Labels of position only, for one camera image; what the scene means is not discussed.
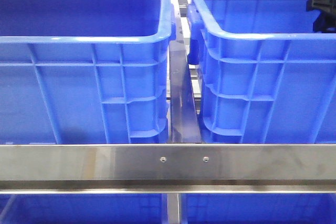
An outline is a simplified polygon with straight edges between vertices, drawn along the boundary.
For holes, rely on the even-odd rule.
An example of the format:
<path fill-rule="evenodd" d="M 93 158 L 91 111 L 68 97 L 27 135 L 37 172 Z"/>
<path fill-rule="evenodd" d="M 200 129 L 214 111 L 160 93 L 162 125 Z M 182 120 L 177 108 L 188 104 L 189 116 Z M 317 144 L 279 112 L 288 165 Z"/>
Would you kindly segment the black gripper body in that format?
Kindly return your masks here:
<path fill-rule="evenodd" d="M 335 33 L 335 0 L 307 0 L 306 11 L 313 10 L 320 12 L 313 22 L 313 31 Z"/>

